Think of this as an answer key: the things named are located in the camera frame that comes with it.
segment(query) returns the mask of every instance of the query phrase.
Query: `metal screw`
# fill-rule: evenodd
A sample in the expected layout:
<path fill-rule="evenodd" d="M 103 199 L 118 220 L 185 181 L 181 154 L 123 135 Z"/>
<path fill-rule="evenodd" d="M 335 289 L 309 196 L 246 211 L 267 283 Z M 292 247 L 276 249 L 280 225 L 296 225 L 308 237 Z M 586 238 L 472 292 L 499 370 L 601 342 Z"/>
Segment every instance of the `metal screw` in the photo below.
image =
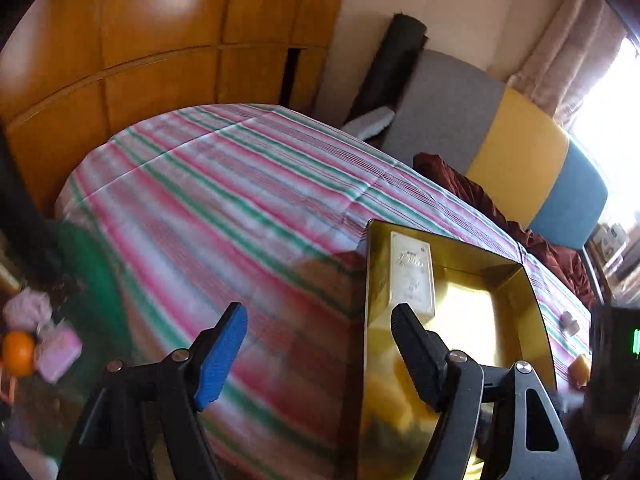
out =
<path fill-rule="evenodd" d="M 178 348 L 172 352 L 171 359 L 177 363 L 181 363 L 186 361 L 189 358 L 189 355 L 189 351 L 186 348 Z"/>
<path fill-rule="evenodd" d="M 468 357 L 462 350 L 452 350 L 449 352 L 449 361 L 453 361 L 455 363 L 466 363 Z"/>
<path fill-rule="evenodd" d="M 533 370 L 533 368 L 526 361 L 517 361 L 516 370 L 519 371 L 521 374 L 529 374 Z"/>
<path fill-rule="evenodd" d="M 109 363 L 107 364 L 107 370 L 113 374 L 114 372 L 119 372 L 120 370 L 122 370 L 123 366 L 124 363 L 120 361 L 120 359 L 114 359 L 113 361 L 109 361 Z"/>

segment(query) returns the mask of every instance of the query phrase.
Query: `wooden wardrobe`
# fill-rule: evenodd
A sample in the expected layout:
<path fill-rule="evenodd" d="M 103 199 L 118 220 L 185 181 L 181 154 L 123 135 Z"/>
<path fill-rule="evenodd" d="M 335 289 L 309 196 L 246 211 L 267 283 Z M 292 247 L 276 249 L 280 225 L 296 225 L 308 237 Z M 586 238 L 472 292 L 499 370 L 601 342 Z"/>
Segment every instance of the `wooden wardrobe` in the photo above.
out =
<path fill-rule="evenodd" d="M 340 2 L 36 0 L 0 52 L 0 117 L 35 203 L 50 214 L 90 150 L 169 110 L 309 112 Z"/>

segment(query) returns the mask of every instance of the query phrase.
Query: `orange fruit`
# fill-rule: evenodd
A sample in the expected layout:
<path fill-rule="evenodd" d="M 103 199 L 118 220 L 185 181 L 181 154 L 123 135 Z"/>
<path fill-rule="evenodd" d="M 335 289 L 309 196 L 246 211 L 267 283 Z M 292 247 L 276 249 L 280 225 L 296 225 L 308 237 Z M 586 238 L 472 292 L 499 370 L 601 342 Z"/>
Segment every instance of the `orange fruit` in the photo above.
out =
<path fill-rule="evenodd" d="M 36 342 L 26 332 L 9 332 L 2 340 L 4 368 L 15 377 L 33 374 L 33 353 Z"/>

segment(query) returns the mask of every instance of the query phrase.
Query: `dark red fabric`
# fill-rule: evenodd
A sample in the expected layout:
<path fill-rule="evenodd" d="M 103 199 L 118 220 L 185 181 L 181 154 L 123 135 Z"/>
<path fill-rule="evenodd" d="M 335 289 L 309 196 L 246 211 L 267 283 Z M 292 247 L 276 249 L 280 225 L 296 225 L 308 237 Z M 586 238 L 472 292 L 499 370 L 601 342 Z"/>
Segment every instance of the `dark red fabric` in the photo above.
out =
<path fill-rule="evenodd" d="M 439 155 L 418 153 L 414 156 L 414 170 L 452 192 L 460 200 L 484 214 L 511 238 L 520 242 L 542 264 L 554 273 L 582 304 L 591 308 L 596 297 L 582 259 L 577 251 L 547 242 L 529 229 L 523 230 L 517 222 L 508 221 L 481 186 L 459 174 Z"/>

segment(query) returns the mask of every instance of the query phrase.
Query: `window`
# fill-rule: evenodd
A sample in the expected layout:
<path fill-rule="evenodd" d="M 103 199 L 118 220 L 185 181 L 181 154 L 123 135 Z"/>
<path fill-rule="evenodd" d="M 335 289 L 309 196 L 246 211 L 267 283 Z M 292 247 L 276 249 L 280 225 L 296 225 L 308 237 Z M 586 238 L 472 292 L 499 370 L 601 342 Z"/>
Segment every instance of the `window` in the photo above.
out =
<path fill-rule="evenodd" d="M 640 211 L 640 57 L 629 40 L 585 98 L 571 134 L 609 189 L 603 220 L 629 231 Z"/>

